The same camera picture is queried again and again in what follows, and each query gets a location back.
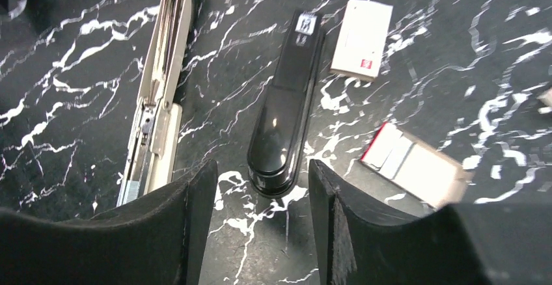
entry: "box of staples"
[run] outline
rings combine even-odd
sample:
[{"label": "box of staples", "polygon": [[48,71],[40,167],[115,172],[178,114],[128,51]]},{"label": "box of staples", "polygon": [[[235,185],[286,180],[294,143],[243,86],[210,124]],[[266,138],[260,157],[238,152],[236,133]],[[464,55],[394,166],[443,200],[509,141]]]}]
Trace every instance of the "box of staples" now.
[{"label": "box of staples", "polygon": [[393,7],[350,0],[337,38],[330,72],[374,81],[381,66]]},{"label": "box of staples", "polygon": [[473,173],[394,124],[384,123],[362,164],[433,208],[459,202]]}]

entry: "white box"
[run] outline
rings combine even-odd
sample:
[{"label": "white box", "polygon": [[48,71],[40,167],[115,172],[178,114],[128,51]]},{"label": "white box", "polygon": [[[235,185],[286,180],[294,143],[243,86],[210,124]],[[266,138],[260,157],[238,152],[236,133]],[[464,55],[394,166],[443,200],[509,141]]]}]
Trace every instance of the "white box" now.
[{"label": "white box", "polygon": [[380,72],[392,13],[391,5],[349,0],[330,72],[374,81]]}]

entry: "tabletop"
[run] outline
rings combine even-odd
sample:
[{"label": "tabletop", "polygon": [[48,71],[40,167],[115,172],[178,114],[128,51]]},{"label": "tabletop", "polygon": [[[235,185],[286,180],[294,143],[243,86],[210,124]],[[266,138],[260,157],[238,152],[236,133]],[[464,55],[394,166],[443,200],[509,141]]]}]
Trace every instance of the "tabletop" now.
[{"label": "tabletop", "polygon": [[[329,73],[348,0],[201,0],[176,101],[174,178],[207,159],[219,186],[201,284],[317,284],[307,161],[400,210],[430,208],[359,164],[385,121],[475,173],[468,203],[551,202],[551,0],[393,6],[379,77]],[[159,0],[20,0],[0,20],[0,206],[61,221],[115,206]],[[295,9],[324,15],[324,53],[294,190],[250,187],[246,153]]]}]

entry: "stapler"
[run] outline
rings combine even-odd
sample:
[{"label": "stapler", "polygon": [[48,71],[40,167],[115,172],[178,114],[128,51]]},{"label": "stapler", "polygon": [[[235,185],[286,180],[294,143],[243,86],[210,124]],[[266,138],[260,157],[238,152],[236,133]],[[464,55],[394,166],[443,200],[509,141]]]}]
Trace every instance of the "stapler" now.
[{"label": "stapler", "polygon": [[173,103],[197,0],[161,0],[144,64],[117,206],[172,180],[182,107]]}]

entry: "red label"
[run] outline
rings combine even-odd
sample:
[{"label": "red label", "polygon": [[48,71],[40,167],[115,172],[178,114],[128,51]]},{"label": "red label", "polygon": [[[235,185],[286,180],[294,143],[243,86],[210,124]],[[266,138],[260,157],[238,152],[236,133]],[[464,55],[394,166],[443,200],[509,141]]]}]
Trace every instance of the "red label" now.
[{"label": "red label", "polygon": [[368,61],[366,59],[363,59],[361,62],[361,67],[366,69],[372,69],[372,61]]}]

